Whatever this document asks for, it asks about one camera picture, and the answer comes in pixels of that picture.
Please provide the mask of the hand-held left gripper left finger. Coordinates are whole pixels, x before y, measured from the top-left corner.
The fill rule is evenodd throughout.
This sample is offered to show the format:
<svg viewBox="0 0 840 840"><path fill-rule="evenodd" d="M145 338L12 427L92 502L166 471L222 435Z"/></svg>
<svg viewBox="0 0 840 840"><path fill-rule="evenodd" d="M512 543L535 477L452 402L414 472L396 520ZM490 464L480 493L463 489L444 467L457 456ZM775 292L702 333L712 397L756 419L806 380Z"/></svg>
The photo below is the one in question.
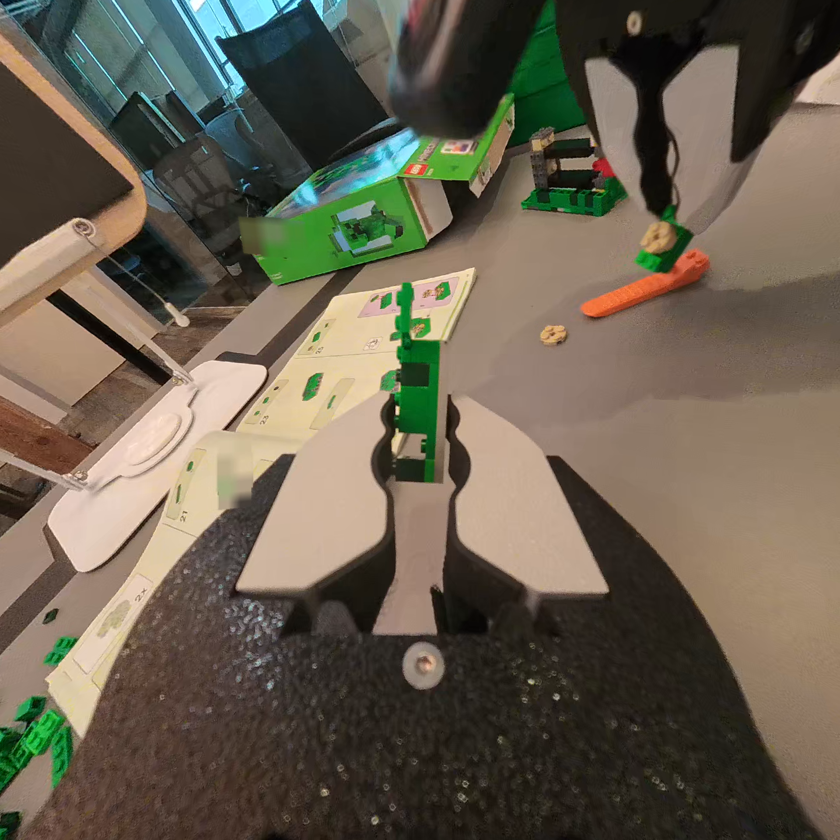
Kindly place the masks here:
<svg viewBox="0 0 840 840"><path fill-rule="evenodd" d="M304 444L237 580L244 595L383 604L396 571L394 395L378 392Z"/></svg>

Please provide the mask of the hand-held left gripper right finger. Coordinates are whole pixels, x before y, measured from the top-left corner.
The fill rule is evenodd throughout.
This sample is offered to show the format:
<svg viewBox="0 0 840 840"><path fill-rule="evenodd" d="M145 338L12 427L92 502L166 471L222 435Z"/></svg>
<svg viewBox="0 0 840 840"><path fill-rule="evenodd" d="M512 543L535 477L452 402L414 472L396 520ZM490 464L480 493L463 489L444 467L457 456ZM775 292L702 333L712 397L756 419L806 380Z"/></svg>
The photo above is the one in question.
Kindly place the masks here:
<svg viewBox="0 0 840 840"><path fill-rule="evenodd" d="M481 602L558 602L609 593L548 457L508 420L467 396L450 400L454 483L448 572L469 574Z"/></svg>

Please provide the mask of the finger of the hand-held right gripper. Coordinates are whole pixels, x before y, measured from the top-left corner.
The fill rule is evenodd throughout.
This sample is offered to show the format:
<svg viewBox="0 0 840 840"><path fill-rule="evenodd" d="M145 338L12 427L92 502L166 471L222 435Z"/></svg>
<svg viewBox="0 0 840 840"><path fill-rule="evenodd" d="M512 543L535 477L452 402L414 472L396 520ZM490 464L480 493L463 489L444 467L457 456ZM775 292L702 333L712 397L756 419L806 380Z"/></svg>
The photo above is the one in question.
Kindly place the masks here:
<svg viewBox="0 0 840 840"><path fill-rule="evenodd" d="M663 96L678 68L673 39L623 39L609 57L585 62L599 143L627 194L654 217L673 199Z"/></svg>
<svg viewBox="0 0 840 840"><path fill-rule="evenodd" d="M714 45L676 75L677 218L703 233L732 203L802 86L793 45Z"/></svg>

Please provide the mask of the small green brick tan stud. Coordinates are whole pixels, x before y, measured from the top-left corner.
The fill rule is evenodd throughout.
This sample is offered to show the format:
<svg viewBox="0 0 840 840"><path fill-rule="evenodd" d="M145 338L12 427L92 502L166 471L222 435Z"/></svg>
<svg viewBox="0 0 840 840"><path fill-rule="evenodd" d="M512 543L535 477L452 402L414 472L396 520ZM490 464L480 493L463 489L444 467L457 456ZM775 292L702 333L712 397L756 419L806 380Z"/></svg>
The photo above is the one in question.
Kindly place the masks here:
<svg viewBox="0 0 840 840"><path fill-rule="evenodd" d="M688 249L694 234L677 219L677 206L669 204L659 220L649 225L640 243L635 264L659 274L674 268Z"/></svg>

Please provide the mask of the green brick assembly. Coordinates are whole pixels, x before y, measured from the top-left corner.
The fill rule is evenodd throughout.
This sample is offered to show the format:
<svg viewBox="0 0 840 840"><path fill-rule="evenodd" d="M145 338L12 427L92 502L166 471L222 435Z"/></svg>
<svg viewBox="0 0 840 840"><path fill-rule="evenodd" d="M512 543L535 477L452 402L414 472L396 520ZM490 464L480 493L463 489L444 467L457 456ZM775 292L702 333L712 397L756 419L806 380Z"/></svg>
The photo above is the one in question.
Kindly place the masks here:
<svg viewBox="0 0 840 840"><path fill-rule="evenodd" d="M396 294L396 358L399 390L394 394L395 429L420 437L421 456L399 457L395 478L401 481L440 483L445 453L446 400L441 390L441 343L413 335L414 289L404 282Z"/></svg>

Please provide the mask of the grey desk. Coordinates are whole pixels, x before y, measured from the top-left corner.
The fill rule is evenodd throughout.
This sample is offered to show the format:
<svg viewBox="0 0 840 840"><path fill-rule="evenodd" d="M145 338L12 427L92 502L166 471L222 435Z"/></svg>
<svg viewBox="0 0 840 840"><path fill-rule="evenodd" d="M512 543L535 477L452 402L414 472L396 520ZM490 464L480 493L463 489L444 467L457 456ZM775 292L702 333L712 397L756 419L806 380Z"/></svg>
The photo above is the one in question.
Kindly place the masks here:
<svg viewBox="0 0 840 840"><path fill-rule="evenodd" d="M280 457L148 598L49 801L47 762L11 786L21 838L838 838L838 107L777 123L705 279L602 320L644 214L526 213L502 170L349 289L477 268L450 388L548 453L607 596L436 635L448 487L396 485L393 629L289 633L235 591Z"/></svg>

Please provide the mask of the green plastic bin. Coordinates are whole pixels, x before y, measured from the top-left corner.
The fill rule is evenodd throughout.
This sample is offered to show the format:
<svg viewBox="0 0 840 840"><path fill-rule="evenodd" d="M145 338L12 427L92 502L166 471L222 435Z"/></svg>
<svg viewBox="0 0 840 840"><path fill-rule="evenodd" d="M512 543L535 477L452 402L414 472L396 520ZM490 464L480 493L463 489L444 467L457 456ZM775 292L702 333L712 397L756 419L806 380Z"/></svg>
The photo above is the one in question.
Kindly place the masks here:
<svg viewBox="0 0 840 840"><path fill-rule="evenodd" d="M567 78L557 36L554 2L547 2L513 73L514 129L510 146L525 144L543 128L558 131L585 125Z"/></svg>

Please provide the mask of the black and green brick build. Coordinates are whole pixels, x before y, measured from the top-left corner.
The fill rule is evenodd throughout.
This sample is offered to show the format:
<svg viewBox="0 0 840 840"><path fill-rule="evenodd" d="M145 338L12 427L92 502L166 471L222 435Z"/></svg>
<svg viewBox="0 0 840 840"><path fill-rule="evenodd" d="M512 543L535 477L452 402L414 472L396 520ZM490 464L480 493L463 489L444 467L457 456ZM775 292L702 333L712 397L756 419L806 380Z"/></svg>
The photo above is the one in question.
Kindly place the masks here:
<svg viewBox="0 0 840 840"><path fill-rule="evenodd" d="M627 198L627 191L591 138L560 139L553 128L530 138L533 190L521 208L603 217Z"/></svg>

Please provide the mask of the orange brick separator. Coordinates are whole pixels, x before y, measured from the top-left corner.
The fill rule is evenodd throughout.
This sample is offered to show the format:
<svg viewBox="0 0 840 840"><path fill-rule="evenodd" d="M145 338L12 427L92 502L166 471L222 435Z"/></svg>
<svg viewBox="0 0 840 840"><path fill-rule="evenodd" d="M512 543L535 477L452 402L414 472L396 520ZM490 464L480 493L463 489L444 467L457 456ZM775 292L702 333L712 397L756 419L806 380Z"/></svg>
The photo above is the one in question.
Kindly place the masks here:
<svg viewBox="0 0 840 840"><path fill-rule="evenodd" d="M667 272L658 272L609 291L581 305L588 318L600 319L698 282L710 267L708 255L693 248L677 258Z"/></svg>

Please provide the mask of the brick instruction booklet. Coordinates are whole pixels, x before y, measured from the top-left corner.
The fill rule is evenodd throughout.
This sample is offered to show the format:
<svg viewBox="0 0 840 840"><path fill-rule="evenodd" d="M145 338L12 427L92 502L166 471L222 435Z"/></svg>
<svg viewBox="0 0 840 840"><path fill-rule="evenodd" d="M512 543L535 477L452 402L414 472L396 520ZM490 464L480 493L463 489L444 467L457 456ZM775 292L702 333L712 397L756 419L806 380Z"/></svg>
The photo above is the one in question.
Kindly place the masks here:
<svg viewBox="0 0 840 840"><path fill-rule="evenodd" d="M120 588L46 682L84 736L124 640L154 589L193 542L235 504L249 466L256 480L317 432L378 391L395 392L398 287L334 297L279 374L260 385L222 430L186 457L150 542Z"/></svg>

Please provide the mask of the green toy set box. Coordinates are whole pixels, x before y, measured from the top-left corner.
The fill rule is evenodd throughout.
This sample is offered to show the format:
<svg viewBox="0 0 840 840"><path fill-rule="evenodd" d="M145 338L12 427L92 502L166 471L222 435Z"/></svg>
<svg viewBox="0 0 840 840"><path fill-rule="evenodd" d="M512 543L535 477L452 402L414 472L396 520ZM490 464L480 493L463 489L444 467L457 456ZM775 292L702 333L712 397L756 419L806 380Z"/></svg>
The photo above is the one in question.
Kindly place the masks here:
<svg viewBox="0 0 840 840"><path fill-rule="evenodd" d="M424 249L485 191L515 128L505 95L467 140L403 129L314 172L263 217L242 217L244 251L278 286Z"/></svg>

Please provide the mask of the black office chair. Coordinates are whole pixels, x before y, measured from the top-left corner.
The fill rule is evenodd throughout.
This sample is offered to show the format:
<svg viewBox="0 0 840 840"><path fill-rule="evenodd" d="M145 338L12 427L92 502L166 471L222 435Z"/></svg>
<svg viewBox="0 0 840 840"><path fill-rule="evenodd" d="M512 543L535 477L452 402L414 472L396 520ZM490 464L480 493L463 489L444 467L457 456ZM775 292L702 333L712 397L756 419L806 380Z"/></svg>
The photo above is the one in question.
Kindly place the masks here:
<svg viewBox="0 0 840 840"><path fill-rule="evenodd" d="M404 129L386 114L311 2L215 40L313 172Z"/></svg>

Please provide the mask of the pile of loose green bricks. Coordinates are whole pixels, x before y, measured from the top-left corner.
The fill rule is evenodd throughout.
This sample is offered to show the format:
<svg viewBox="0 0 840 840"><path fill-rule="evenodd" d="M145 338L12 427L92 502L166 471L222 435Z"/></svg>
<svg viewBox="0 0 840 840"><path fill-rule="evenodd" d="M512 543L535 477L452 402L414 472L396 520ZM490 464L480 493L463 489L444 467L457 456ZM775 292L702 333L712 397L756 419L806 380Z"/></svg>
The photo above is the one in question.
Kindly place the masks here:
<svg viewBox="0 0 840 840"><path fill-rule="evenodd" d="M53 669L62 664L78 640L78 636L58 636L43 664ZM74 757L74 734L67 715L50 702L46 694L27 697L16 708L11 724L2 727L2 799L34 761L47 762L44 766L49 771L49 792L45 803L67 775ZM21 809L2 808L1 839L20 838L25 818Z"/></svg>

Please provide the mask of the glass partition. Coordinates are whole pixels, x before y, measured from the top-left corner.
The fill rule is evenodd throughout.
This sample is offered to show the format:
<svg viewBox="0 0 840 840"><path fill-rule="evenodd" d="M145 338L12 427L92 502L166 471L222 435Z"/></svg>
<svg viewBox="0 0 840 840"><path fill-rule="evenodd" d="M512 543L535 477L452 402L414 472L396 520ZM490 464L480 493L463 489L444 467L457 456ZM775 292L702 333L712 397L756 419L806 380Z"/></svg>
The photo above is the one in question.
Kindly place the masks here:
<svg viewBox="0 0 840 840"><path fill-rule="evenodd" d="M247 32L298 3L34 1L2 6L103 124L110 124L137 91L185 139L195 133L188 128L192 116L182 117L167 102L165 95L171 91L205 123L224 110L241 107L256 131L260 160L279 168L281 191L288 193L310 175L311 167L246 90L215 38L240 29ZM396 25L396 11L389 3L312 2L386 110L385 78Z"/></svg>

